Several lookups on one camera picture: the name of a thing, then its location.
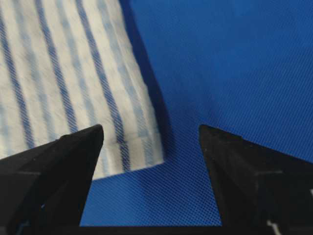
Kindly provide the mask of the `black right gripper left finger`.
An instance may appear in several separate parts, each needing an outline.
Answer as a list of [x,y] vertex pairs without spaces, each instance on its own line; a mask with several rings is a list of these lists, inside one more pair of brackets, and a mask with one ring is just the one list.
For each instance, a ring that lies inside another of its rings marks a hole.
[[78,232],[103,141],[97,124],[2,159],[1,234]]

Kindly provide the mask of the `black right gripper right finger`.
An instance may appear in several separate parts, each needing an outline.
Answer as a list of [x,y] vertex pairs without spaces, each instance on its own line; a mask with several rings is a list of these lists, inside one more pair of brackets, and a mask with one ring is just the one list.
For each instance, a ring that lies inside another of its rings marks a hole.
[[224,227],[312,234],[312,163],[208,125],[199,127],[199,143]]

